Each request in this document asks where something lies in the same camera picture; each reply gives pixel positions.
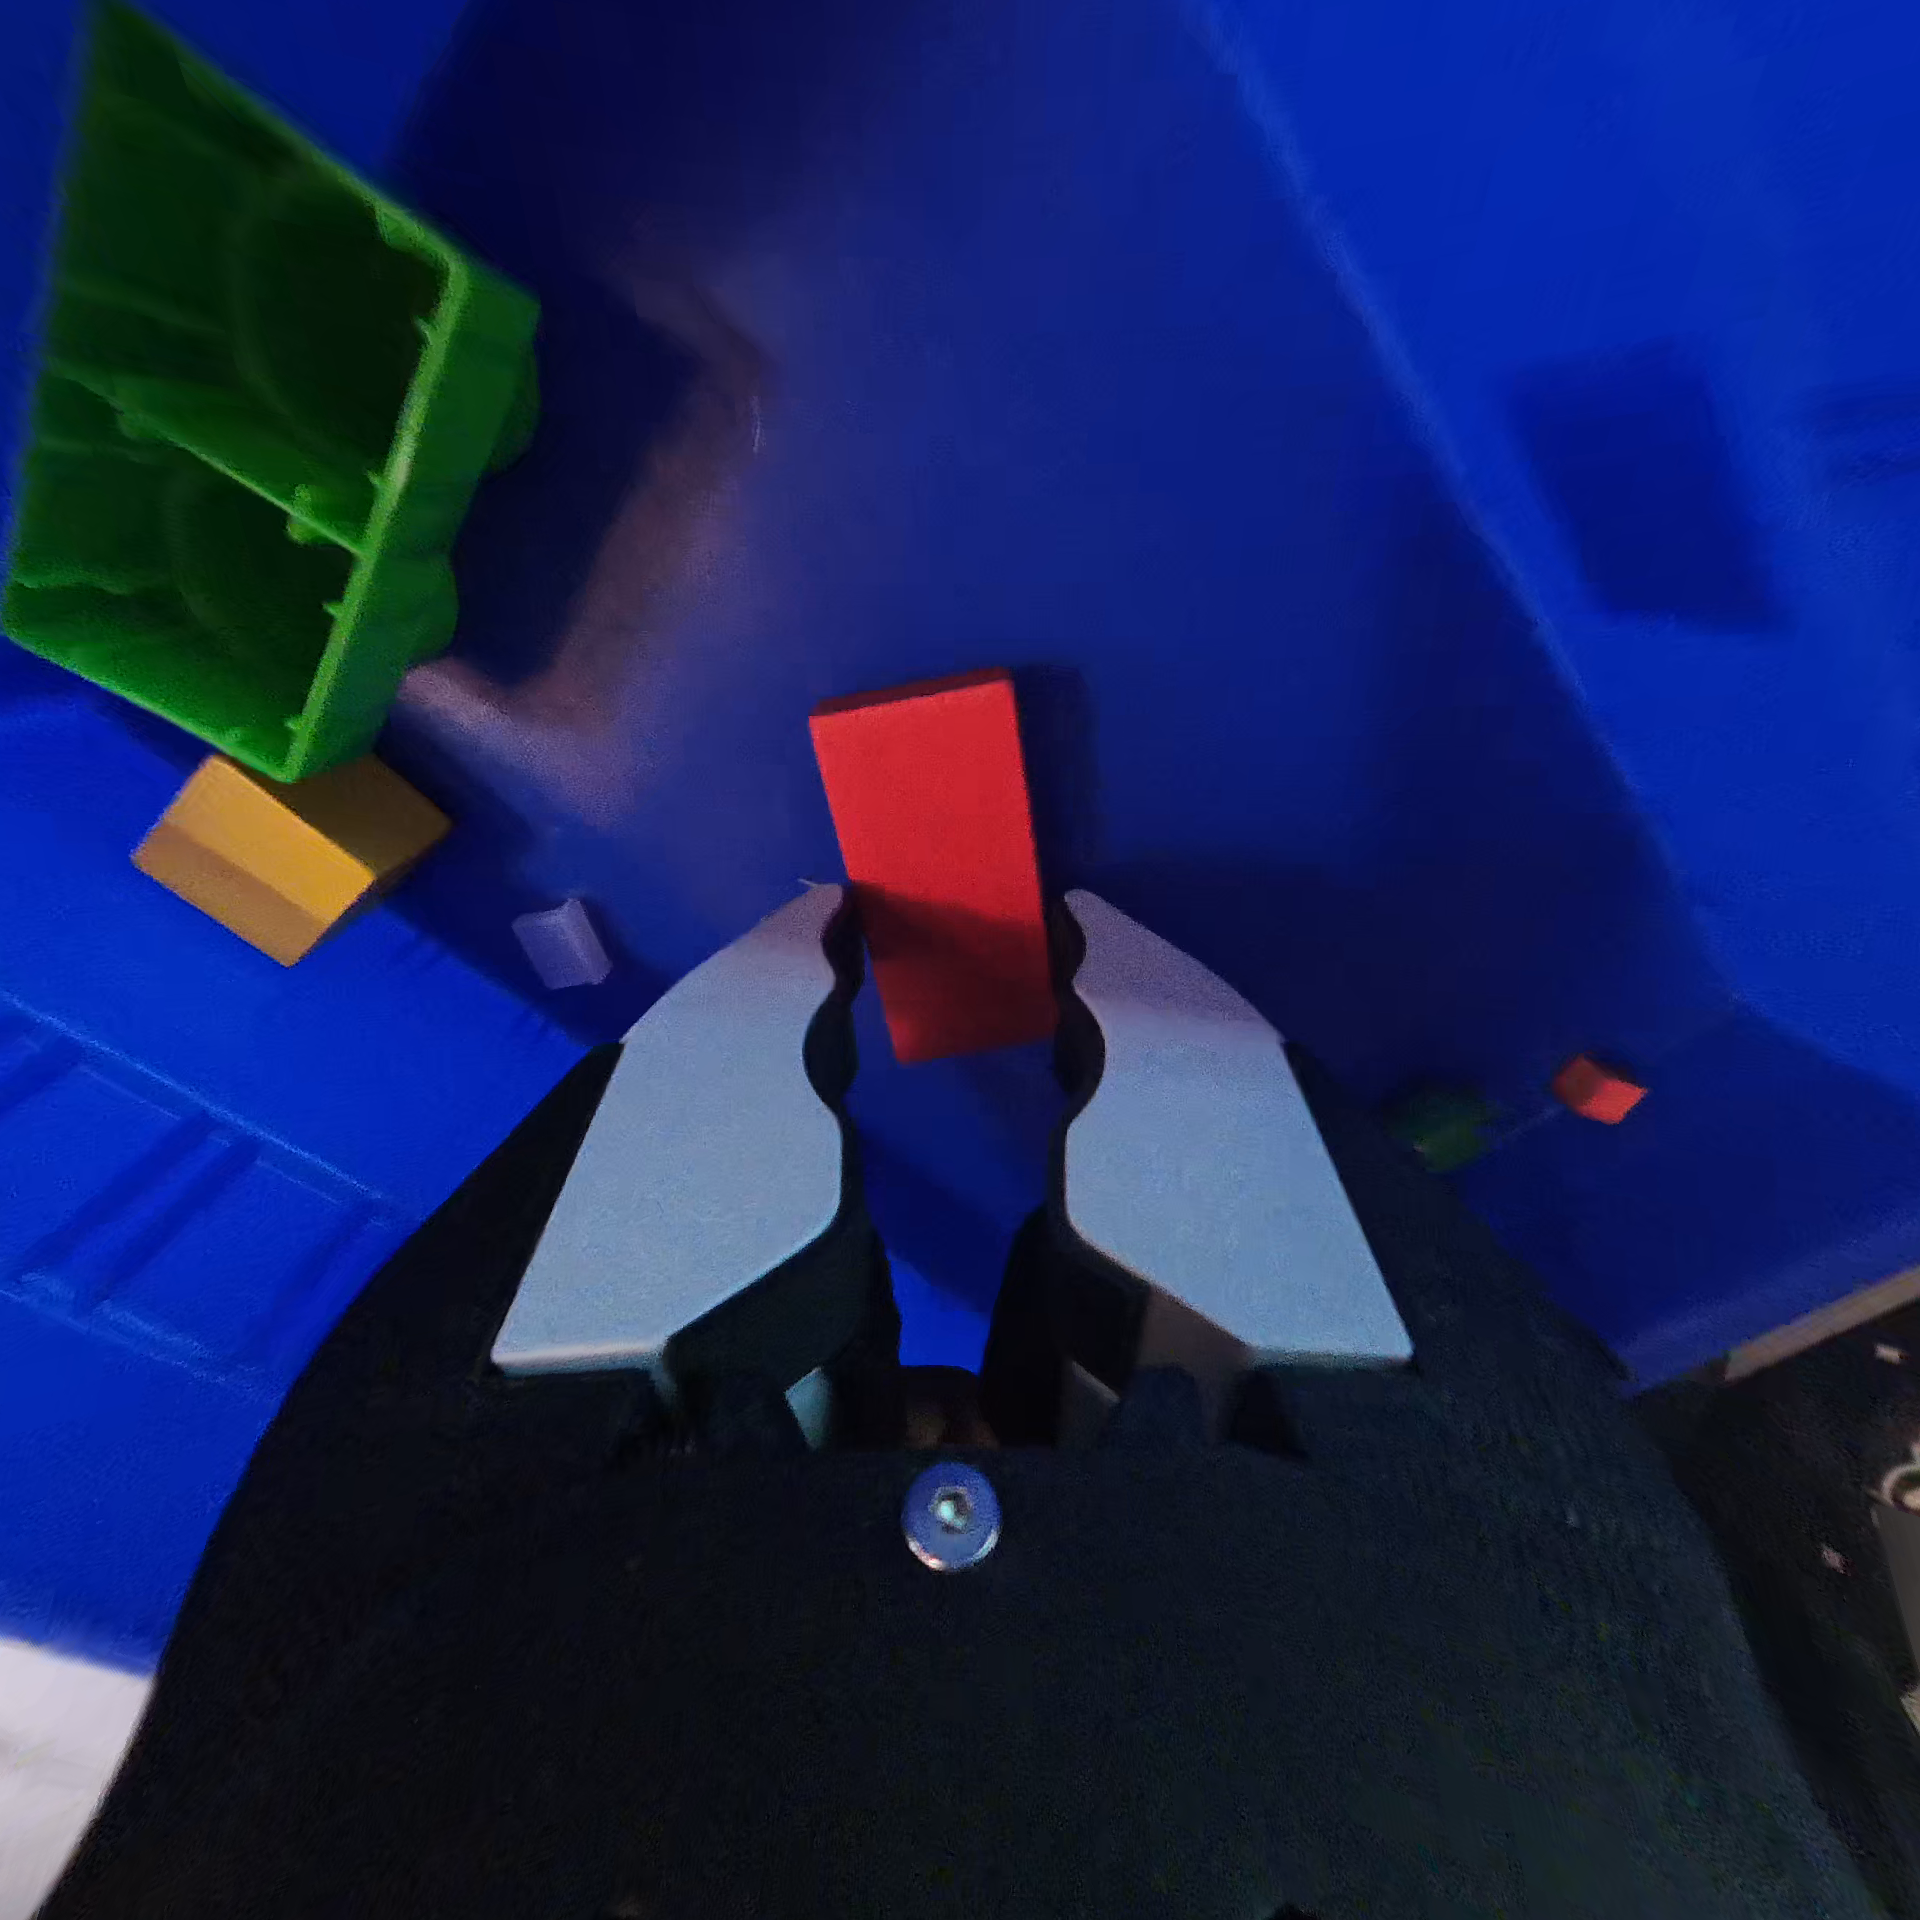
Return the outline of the large green building block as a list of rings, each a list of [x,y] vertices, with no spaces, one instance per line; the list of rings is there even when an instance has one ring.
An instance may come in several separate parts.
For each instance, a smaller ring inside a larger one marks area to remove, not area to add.
[[[454,640],[538,302],[156,18],[99,4],[86,46],[6,636],[303,781]]]

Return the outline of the small pale block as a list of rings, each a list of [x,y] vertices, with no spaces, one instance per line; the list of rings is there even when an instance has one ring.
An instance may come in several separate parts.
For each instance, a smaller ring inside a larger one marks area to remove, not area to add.
[[[550,992],[601,986],[614,974],[609,945],[580,897],[518,914],[513,937]]]

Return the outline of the small green block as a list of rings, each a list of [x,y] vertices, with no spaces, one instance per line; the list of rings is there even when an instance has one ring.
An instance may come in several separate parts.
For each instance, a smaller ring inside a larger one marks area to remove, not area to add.
[[[1383,1103],[1383,1125],[1434,1172],[1482,1160],[1497,1140],[1497,1106],[1463,1085],[1408,1087]]]

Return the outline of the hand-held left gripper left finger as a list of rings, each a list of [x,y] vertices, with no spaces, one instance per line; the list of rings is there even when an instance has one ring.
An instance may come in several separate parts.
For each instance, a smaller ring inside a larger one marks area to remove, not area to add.
[[[878,1234],[848,1092],[862,941],[814,882],[630,1030],[494,1334],[511,1377],[758,1377],[828,1402],[871,1327]]]

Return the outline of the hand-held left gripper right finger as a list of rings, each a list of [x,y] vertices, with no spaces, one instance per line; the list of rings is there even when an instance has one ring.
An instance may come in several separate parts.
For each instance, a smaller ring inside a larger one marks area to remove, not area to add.
[[[1180,1368],[1228,1425],[1263,1368],[1400,1372],[1414,1338],[1280,1030],[1088,888],[1060,902],[1070,1110],[1049,1327],[1115,1400]]]

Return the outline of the red rectangular wooden block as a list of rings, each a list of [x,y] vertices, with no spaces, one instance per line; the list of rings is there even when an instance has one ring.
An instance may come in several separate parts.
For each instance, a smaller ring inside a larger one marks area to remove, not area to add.
[[[828,698],[808,730],[899,1063],[1048,1040],[1058,1004],[1014,674]]]

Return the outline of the blue plastic bin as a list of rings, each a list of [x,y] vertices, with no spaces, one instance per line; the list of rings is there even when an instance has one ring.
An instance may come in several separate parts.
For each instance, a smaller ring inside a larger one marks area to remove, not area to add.
[[[1041,861],[1652,1382],[1915,1263],[1915,4],[131,4],[538,302],[290,968],[6,636],[6,1636],[154,1668],[378,1262],[999,668]],[[99,4],[6,4],[6,580]],[[588,902],[601,986],[518,914]],[[1620,1125],[1551,1080],[1590,1052]]]

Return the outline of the yellow wooden block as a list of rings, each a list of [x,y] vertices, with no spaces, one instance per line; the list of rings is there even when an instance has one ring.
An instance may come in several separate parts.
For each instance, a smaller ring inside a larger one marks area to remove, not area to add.
[[[292,967],[428,860],[451,817],[378,756],[279,781],[206,756],[134,866]]]

